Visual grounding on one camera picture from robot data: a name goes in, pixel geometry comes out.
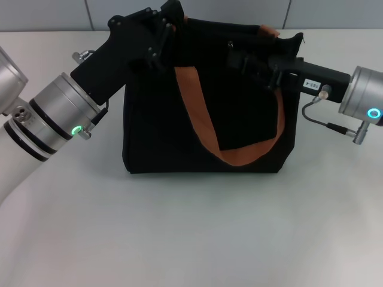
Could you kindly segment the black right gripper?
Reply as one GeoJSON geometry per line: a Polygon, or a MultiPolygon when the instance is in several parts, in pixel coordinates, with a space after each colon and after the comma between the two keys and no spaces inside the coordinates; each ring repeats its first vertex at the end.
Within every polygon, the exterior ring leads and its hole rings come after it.
{"type": "Polygon", "coordinates": [[[284,91],[318,96],[328,85],[327,99],[335,103],[341,103],[350,84],[349,74],[305,62],[302,58],[271,56],[267,64],[255,54],[229,50],[226,65],[268,90],[279,87],[284,91]]]}

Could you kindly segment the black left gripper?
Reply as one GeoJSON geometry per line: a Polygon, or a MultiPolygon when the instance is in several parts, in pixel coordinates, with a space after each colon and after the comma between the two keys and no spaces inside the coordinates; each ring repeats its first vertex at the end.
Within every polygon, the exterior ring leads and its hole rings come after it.
{"type": "Polygon", "coordinates": [[[97,105],[103,105],[126,84],[131,72],[166,69],[175,31],[184,27],[184,19],[180,0],[167,0],[160,12],[148,8],[112,17],[107,41],[71,72],[71,78],[97,105]]]}

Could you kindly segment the black bag with orange straps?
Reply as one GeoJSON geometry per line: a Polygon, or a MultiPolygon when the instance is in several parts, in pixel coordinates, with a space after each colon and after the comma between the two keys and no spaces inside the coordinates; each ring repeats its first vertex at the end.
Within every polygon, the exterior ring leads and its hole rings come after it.
{"type": "Polygon", "coordinates": [[[300,94],[226,65],[229,49],[295,59],[301,33],[184,19],[168,68],[128,79],[122,158],[130,173],[276,173],[292,152],[300,94]]]}

